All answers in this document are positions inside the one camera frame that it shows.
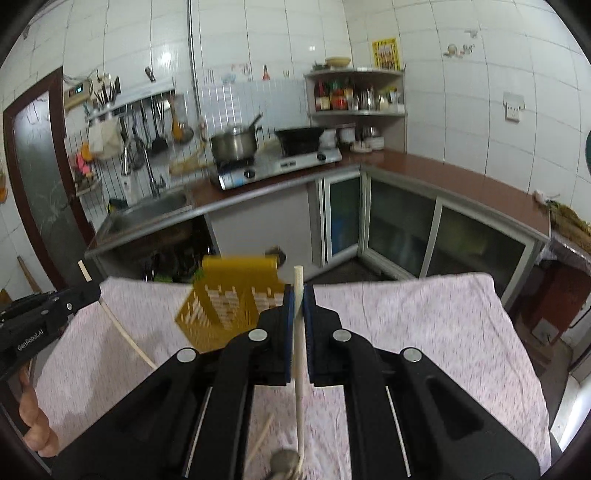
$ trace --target yellow poster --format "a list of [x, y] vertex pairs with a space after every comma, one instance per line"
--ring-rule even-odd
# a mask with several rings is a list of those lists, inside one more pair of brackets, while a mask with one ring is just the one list
[[374, 65], [379, 69], [400, 70], [398, 44], [395, 38], [376, 40], [374, 47]]

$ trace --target chopstick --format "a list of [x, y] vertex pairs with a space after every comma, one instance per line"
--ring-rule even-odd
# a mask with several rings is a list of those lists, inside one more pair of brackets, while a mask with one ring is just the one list
[[[86, 281], [91, 281], [92, 278], [90, 277], [90, 274], [88, 273], [88, 270], [86, 269], [84, 262], [82, 260], [78, 262], [78, 266], [80, 267], [80, 270], [82, 270], [82, 274], [84, 275]], [[117, 319], [117, 317], [109, 308], [109, 306], [106, 304], [105, 299], [102, 296], [99, 297], [99, 304], [107, 314], [109, 320], [111, 320], [115, 328], [125, 339], [125, 341], [131, 346], [131, 348], [133, 348], [136, 351], [136, 353], [144, 360], [144, 362], [146, 362], [153, 370], [156, 370], [158, 368], [156, 364], [149, 359], [148, 355], [144, 353], [144, 351], [138, 346], [138, 344], [134, 342], [133, 338], [129, 336], [129, 333], [125, 331], [123, 325], [121, 325], [120, 321]]]

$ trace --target door frame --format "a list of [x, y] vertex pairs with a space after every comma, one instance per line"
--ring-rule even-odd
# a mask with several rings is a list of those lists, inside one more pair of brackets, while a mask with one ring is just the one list
[[18, 213], [21, 216], [22, 224], [25, 228], [27, 236], [33, 246], [33, 250], [41, 262], [47, 276], [53, 283], [53, 286], [61, 290], [67, 287], [65, 279], [60, 274], [54, 262], [49, 256], [49, 252], [45, 247], [41, 234], [37, 228], [37, 224], [33, 218], [33, 213], [29, 207], [27, 194], [22, 182], [21, 172], [18, 167], [17, 154], [14, 141], [14, 118], [29, 105], [35, 101], [40, 95], [48, 92], [49, 96], [49, 110], [51, 119], [51, 135], [53, 137], [53, 145], [56, 153], [57, 166], [60, 171], [61, 181], [66, 191], [67, 198], [70, 201], [70, 207], [76, 225], [82, 234], [82, 238], [86, 245], [89, 245], [95, 236], [95, 231], [86, 219], [84, 210], [80, 200], [76, 197], [76, 186], [74, 178], [70, 171], [70, 164], [68, 162], [66, 148], [64, 146], [64, 138], [66, 137], [66, 121], [64, 118], [63, 108], [63, 69], [59, 67], [57, 70], [51, 72], [45, 78], [39, 80], [35, 85], [24, 92], [20, 97], [14, 100], [3, 113], [4, 119], [4, 146], [6, 151], [6, 160], [8, 167], [8, 176], [12, 193], [17, 204]]

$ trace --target wooden stick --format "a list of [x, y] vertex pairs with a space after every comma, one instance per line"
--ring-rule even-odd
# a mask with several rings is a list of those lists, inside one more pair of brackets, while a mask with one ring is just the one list
[[20, 256], [17, 257], [17, 260], [18, 264], [21, 266], [22, 272], [25, 274], [25, 278], [27, 279], [27, 282], [29, 283], [31, 290], [35, 293], [42, 293], [41, 289], [39, 288], [39, 285], [35, 281], [35, 278], [33, 278], [31, 272], [29, 272], [29, 269], [25, 265], [25, 261]]
[[[84, 275], [84, 278], [86, 279], [86, 281], [91, 281], [92, 278], [90, 277], [90, 274], [88, 273], [88, 270], [86, 269], [84, 262], [82, 260], [80, 260], [78, 262], [78, 266], [82, 270], [82, 274]], [[138, 346], [138, 344], [134, 342], [133, 338], [131, 338], [129, 336], [129, 333], [127, 333], [125, 331], [125, 329], [123, 328], [123, 325], [121, 325], [120, 321], [117, 319], [115, 314], [111, 311], [111, 309], [106, 304], [105, 299], [103, 299], [102, 296], [99, 298], [99, 304], [103, 308], [105, 313], [107, 314], [107, 317], [109, 317], [109, 320], [111, 320], [113, 325], [115, 325], [115, 328], [117, 328], [117, 330], [119, 331], [121, 336], [131, 346], [131, 348], [134, 349], [136, 351], [136, 353], [144, 360], [144, 362], [146, 362], [153, 370], [156, 370], [158, 368], [158, 367], [156, 367], [156, 364], [152, 360], [149, 359], [148, 355], [146, 355], [144, 353], [144, 351]]]
[[304, 340], [304, 267], [294, 267], [294, 379], [295, 379], [295, 423], [297, 426], [297, 451], [304, 456], [304, 374], [306, 371], [306, 355]]
[[252, 448], [251, 452], [248, 454], [248, 457], [246, 458], [246, 462], [244, 463], [244, 471], [246, 471], [246, 469], [250, 466], [256, 453], [261, 448], [263, 440], [265, 440], [267, 433], [269, 433], [269, 429], [271, 428], [271, 422], [273, 421], [273, 418], [275, 418], [275, 414], [271, 413], [271, 415], [269, 415], [269, 418], [267, 418], [267, 421], [263, 425], [262, 430], [261, 430], [261, 434], [256, 439], [255, 446]]

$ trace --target stainless steel sink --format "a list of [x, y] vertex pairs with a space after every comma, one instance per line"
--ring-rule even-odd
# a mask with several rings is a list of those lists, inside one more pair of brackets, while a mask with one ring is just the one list
[[185, 190], [164, 194], [157, 199], [143, 200], [128, 209], [109, 215], [96, 234], [96, 245], [128, 236], [130, 240], [132, 237], [139, 238], [154, 231], [154, 227], [160, 223], [173, 224], [177, 215], [192, 208], [190, 195]]

